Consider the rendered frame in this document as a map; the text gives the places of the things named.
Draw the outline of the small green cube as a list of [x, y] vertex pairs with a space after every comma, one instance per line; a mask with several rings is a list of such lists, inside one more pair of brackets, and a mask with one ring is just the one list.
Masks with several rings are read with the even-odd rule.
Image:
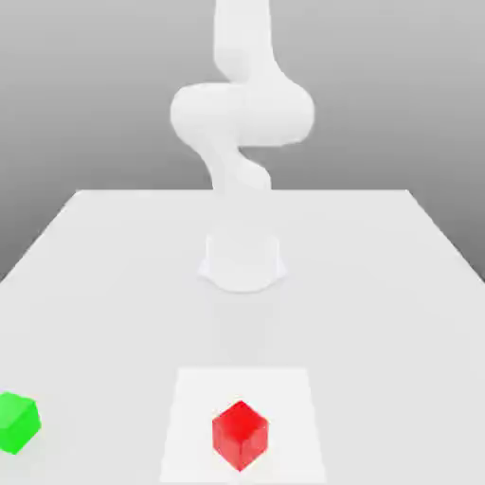
[[16, 455], [41, 427], [35, 400], [10, 392], [0, 394], [0, 450]]

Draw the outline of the small red cube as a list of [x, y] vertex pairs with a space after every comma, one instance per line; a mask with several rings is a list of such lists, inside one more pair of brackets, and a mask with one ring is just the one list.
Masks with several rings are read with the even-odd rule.
[[212, 447], [241, 472], [268, 448], [269, 421], [239, 400], [212, 420]]

